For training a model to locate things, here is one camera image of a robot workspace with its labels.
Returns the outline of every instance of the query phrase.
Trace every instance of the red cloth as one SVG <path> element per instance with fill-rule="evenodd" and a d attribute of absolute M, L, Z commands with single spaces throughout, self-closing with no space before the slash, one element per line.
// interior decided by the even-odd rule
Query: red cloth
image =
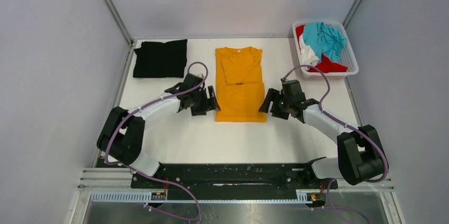
<path fill-rule="evenodd" d="M 321 62 L 316 66 L 323 73 L 329 72 L 346 72 L 348 67 L 338 64 L 336 62 L 331 62 L 327 56 L 323 53 L 321 54 Z M 308 72 L 318 72 L 316 69 L 310 68 Z"/>
<path fill-rule="evenodd" d="M 301 34 L 304 32 L 304 26 L 298 26 L 296 27 L 296 37 L 298 38 L 297 41 L 299 42 L 299 36 L 301 36 Z"/>

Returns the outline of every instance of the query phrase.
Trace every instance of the white plastic basket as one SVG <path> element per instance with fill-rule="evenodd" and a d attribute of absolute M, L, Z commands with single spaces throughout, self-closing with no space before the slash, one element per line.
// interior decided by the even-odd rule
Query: white plastic basket
<path fill-rule="evenodd" d="M 346 31 L 345 31 L 345 28 L 343 27 L 343 25 L 338 22 L 332 22 L 332 21 L 322 21 L 322 22 L 324 22 L 324 24 L 327 26 L 332 26 L 332 27 L 340 29 L 343 36 L 346 39 L 348 39 L 345 49 L 343 49 L 343 52 L 340 55 L 340 61 L 338 62 L 339 64 L 348 67 L 348 70 L 346 72 L 329 72 L 329 73 L 326 73 L 326 77 L 329 79 L 342 79 L 348 75 L 357 74 L 358 73 L 357 61 L 355 60 L 355 56 L 354 56 L 354 52 L 351 47 L 351 43 L 349 42 L 348 35 L 346 34 Z M 294 40 L 295 40 L 296 51 L 298 53 L 298 58 L 300 55 L 300 50 L 299 50 L 298 36 L 296 35 L 296 28 L 298 26 L 309 24 L 309 23 L 313 23 L 313 21 L 297 21 L 292 25 L 293 36 L 294 36 Z M 307 68 L 304 68 L 304 67 L 301 68 L 301 71 L 302 71 L 302 78 L 304 78 L 305 80 L 323 79 L 321 74 L 318 72 L 308 72 Z"/>

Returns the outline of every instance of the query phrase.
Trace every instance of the orange t-shirt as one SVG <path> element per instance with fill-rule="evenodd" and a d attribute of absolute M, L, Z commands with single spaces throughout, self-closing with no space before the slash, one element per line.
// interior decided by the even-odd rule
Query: orange t-shirt
<path fill-rule="evenodd" d="M 217 48 L 217 111 L 216 122 L 266 122 L 266 114 L 259 112 L 264 102 L 262 82 L 262 50 Z"/>

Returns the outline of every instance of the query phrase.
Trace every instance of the blue cloth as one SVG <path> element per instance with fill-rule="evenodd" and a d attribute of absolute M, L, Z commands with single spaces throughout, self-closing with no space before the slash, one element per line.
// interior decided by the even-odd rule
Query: blue cloth
<path fill-rule="evenodd" d="M 323 53 L 332 62 L 339 62 L 347 43 L 340 29 L 327 26 L 322 22 L 306 24 L 302 37 L 304 43 L 312 48 L 320 61 Z"/>

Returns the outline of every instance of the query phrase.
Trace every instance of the gray floor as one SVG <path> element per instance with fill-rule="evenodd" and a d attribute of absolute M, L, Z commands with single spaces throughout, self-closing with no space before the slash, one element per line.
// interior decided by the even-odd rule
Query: gray floor
<path fill-rule="evenodd" d="M 367 215 L 371 223 L 388 223 L 383 211 L 382 202 L 374 192 L 332 193 L 334 205 L 353 207 Z M 136 203 L 105 203 L 91 202 L 88 207 L 84 224 L 144 224 L 144 223 L 345 223 L 340 220 L 332 209 L 310 211 L 305 205 L 295 204 L 202 204 L 202 214 L 198 221 L 183 221 L 168 217 L 158 212 L 148 212 Z M 194 216 L 197 211 L 194 204 L 164 204 L 163 210 L 183 216 Z M 349 220 L 355 223 L 366 221 L 353 212 L 341 211 Z"/>

